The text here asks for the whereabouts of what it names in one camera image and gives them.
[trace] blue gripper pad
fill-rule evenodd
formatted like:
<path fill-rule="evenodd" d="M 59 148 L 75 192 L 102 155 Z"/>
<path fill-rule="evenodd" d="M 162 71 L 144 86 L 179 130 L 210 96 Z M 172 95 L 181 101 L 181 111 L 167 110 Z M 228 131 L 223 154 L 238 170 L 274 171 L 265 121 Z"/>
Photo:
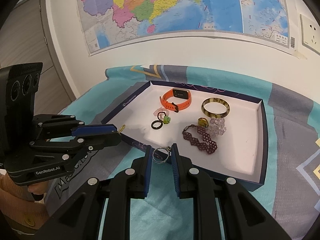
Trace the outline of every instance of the blue gripper pad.
<path fill-rule="evenodd" d="M 152 166 L 152 148 L 149 147 L 149 152 L 148 154 L 148 161 L 147 161 L 147 167 L 146 167 L 146 172 L 144 174 L 144 197 L 147 197 L 148 192 L 149 192 L 149 186 L 150 186 L 150 177 L 151 177 L 151 166 Z"/>
<path fill-rule="evenodd" d="M 171 163 L 172 163 L 174 187 L 177 193 L 177 197 L 180 197 L 180 175 L 179 175 L 177 157 L 176 157 L 174 147 L 171 148 Z"/>
<path fill-rule="evenodd" d="M 90 136 L 97 134 L 107 134 L 113 131 L 117 131 L 117 128 L 113 124 L 98 124 L 98 125 L 83 125 L 78 126 L 71 135 L 77 136 Z"/>

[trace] bedsheet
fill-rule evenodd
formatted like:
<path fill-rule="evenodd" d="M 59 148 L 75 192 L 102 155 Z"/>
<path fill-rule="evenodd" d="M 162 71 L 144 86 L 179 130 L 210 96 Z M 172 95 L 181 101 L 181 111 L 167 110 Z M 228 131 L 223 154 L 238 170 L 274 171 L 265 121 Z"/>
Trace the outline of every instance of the bedsheet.
<path fill-rule="evenodd" d="M 100 124 L 141 82 L 162 80 L 235 91 L 264 100 L 269 152 L 265 185 L 252 195 L 294 240 L 300 240 L 320 212 L 320 105 L 305 96 L 257 78 L 190 66 L 152 65 L 106 69 L 106 80 L 81 96 L 62 114 Z M 112 178 L 144 153 L 122 142 L 88 152 L 73 175 L 52 182 L 45 203 L 49 214 L 90 177 Z M 153 163 L 148 197 L 132 200 L 131 239 L 193 239 L 192 200 L 176 197 L 169 164 Z"/>

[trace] camera lens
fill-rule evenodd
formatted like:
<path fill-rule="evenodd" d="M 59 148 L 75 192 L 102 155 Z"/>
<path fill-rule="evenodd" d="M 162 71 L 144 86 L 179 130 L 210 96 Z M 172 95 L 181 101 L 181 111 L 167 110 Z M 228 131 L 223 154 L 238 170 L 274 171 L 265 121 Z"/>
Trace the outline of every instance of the camera lens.
<path fill-rule="evenodd" d="M 33 86 L 35 87 L 39 82 L 39 74 L 36 74 L 35 78 L 33 79 Z"/>
<path fill-rule="evenodd" d="M 11 88 L 11 99 L 12 101 L 16 100 L 19 95 L 20 83 L 16 81 Z"/>
<path fill-rule="evenodd" d="M 26 78 L 24 79 L 23 85 L 22 85 L 22 93 L 24 95 L 26 95 L 28 93 L 28 90 L 30 88 L 31 85 L 31 76 L 28 75 L 26 76 Z"/>

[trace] smartwatch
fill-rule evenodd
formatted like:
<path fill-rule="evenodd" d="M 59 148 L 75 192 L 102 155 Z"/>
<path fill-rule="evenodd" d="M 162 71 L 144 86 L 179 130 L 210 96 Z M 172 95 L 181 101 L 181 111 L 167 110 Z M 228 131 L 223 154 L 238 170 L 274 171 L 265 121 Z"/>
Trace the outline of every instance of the smartwatch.
<path fill-rule="evenodd" d="M 176 105 L 175 103 L 169 103 L 167 100 L 171 97 L 185 99 L 186 101 Z M 191 93 L 189 90 L 183 90 L 179 88 L 173 88 L 166 92 L 163 97 L 160 97 L 160 102 L 165 109 L 175 111 L 176 113 L 186 109 L 191 104 Z"/>

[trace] wall socket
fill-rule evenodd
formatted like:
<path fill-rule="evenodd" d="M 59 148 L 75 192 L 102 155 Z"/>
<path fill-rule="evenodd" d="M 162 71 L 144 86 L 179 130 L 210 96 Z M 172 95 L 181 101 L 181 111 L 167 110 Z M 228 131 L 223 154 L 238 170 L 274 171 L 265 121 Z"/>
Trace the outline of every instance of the wall socket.
<path fill-rule="evenodd" d="M 302 28 L 302 44 L 320 55 L 319 25 L 300 14 Z"/>

